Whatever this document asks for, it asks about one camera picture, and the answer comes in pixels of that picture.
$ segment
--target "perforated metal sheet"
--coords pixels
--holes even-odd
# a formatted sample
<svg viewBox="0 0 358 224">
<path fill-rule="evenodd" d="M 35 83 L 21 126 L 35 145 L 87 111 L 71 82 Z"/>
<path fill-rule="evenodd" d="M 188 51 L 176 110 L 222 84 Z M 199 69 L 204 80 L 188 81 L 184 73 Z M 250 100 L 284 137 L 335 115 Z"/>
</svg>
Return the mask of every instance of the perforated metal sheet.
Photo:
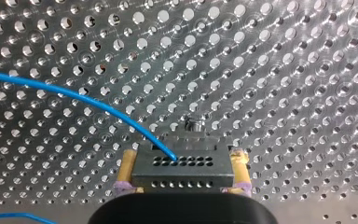
<svg viewBox="0 0 358 224">
<path fill-rule="evenodd" d="M 158 136 L 204 119 L 247 149 L 254 198 L 281 223 L 358 223 L 358 0 L 2 0 L 0 71 Z M 96 108 L 0 83 L 0 212 L 86 222 L 128 147 L 150 145 Z"/>
</svg>

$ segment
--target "blue cable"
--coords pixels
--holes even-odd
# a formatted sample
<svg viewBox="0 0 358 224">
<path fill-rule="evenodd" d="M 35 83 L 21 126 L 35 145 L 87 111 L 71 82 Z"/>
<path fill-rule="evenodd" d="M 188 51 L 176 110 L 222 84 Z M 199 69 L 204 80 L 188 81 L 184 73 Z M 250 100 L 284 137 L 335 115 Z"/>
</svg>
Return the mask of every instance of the blue cable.
<svg viewBox="0 0 358 224">
<path fill-rule="evenodd" d="M 37 217 L 34 216 L 30 213 L 0 213 L 0 218 L 5 218 L 5 217 L 27 217 L 31 220 L 40 222 L 40 223 L 45 223 L 45 224 L 56 224 L 57 222 L 42 218 L 42 217 Z"/>
<path fill-rule="evenodd" d="M 96 100 L 94 100 L 94 99 L 92 99 L 92 98 L 90 98 L 88 96 L 80 95 L 79 93 L 77 93 L 75 91 L 70 91 L 70 90 L 67 90 L 65 88 L 54 86 L 54 85 L 48 85 L 48 84 L 45 84 L 43 82 L 34 81 L 34 80 L 31 80 L 31 79 L 28 79 L 28 78 L 10 77 L 8 75 L 0 73 L 0 81 L 10 82 L 10 83 L 14 83 L 14 84 L 22 85 L 22 86 L 26 85 L 26 86 L 33 87 L 33 88 L 36 88 L 36 89 L 39 89 L 39 90 L 54 91 L 54 92 L 61 93 L 63 95 L 72 97 L 74 99 L 77 99 L 79 101 L 82 101 L 82 102 L 84 102 L 86 104 L 98 107 L 101 110 L 107 111 L 111 115 L 123 120 L 124 122 L 126 122 L 127 124 L 132 126 L 139 133 L 143 134 L 147 139 L 150 140 L 150 142 L 152 142 L 159 149 L 161 149 L 161 151 L 164 152 L 171 160 L 173 160 L 173 161 L 177 160 L 176 155 L 172 151 L 170 151 L 164 144 L 162 144 L 156 138 L 156 136 L 154 136 L 150 131 L 148 131 L 147 129 L 142 127 L 142 125 L 140 125 L 139 123 L 137 123 L 133 119 L 130 119 L 128 116 L 122 114 L 121 112 L 119 112 L 118 110 L 114 109 L 113 107 L 111 107 L 111 106 L 109 106 L 107 104 L 98 102 L 98 101 L 96 101 Z"/>
</svg>

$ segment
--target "black object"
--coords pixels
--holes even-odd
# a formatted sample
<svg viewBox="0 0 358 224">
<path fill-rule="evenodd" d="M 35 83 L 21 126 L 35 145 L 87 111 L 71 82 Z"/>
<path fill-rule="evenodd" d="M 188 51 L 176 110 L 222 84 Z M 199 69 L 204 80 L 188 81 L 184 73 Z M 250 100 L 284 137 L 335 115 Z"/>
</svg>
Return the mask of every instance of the black object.
<svg viewBox="0 0 358 224">
<path fill-rule="evenodd" d="M 99 208 L 89 224 L 277 224 L 261 203 L 228 193 L 135 193 Z"/>
</svg>

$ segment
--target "blue wire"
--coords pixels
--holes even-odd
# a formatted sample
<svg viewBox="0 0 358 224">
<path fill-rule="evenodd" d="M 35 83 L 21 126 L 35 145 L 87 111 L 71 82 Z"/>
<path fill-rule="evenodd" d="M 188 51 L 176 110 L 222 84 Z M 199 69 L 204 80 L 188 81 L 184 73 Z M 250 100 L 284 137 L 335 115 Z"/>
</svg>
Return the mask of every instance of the blue wire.
<svg viewBox="0 0 358 224">
<path fill-rule="evenodd" d="M 42 217 L 37 217 L 34 216 L 30 213 L 0 213 L 0 218 L 5 218 L 5 217 L 27 217 L 29 219 L 32 219 L 34 221 L 37 222 L 41 222 L 41 223 L 46 223 L 46 224 L 56 224 L 57 222 L 42 218 Z"/>
<path fill-rule="evenodd" d="M 98 102 L 88 96 L 80 95 L 79 93 L 75 91 L 70 91 L 62 87 L 54 86 L 54 85 L 48 85 L 43 82 L 34 81 L 28 78 L 23 77 L 10 77 L 8 75 L 0 73 L 0 81 L 4 82 L 10 82 L 18 85 L 26 85 L 29 87 L 33 87 L 39 90 L 45 90 L 45 91 L 54 91 L 57 93 L 61 93 L 63 95 L 72 97 L 74 99 L 77 99 L 79 101 L 82 101 L 86 104 L 93 105 L 95 107 L 100 108 L 101 110 L 109 112 L 111 115 L 123 120 L 130 126 L 132 126 L 136 131 L 143 134 L 147 139 L 149 139 L 154 145 L 156 145 L 159 149 L 161 149 L 162 152 L 164 152 L 171 160 L 176 161 L 176 155 L 170 151 L 164 144 L 162 144 L 156 136 L 154 136 L 150 131 L 142 127 L 139 123 L 134 121 L 133 119 L 130 119 L 126 115 L 122 114 L 118 110 L 114 109 L 113 107 L 106 105 L 104 103 Z"/>
</svg>

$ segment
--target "metal surface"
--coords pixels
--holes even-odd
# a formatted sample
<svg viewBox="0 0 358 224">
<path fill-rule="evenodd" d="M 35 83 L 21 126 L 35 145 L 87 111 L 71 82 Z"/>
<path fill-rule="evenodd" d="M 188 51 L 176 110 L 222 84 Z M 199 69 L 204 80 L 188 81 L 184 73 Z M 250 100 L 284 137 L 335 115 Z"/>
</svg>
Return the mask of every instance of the metal surface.
<svg viewBox="0 0 358 224">
<path fill-rule="evenodd" d="M 232 187 L 234 173 L 226 139 L 206 137 L 186 140 L 166 140 L 167 143 L 186 142 L 192 146 L 171 146 L 175 148 L 178 161 L 171 161 L 159 150 L 140 148 L 131 175 L 133 186 L 143 187 L 145 192 L 220 192 L 223 187 Z M 203 145 L 213 146 L 206 150 Z"/>
<path fill-rule="evenodd" d="M 2 0 L 0 72 L 158 136 L 204 119 L 247 148 L 254 198 L 281 223 L 358 223 L 358 0 Z M 95 108 L 0 83 L 0 212 L 84 223 L 128 147 L 150 145 Z"/>
</svg>

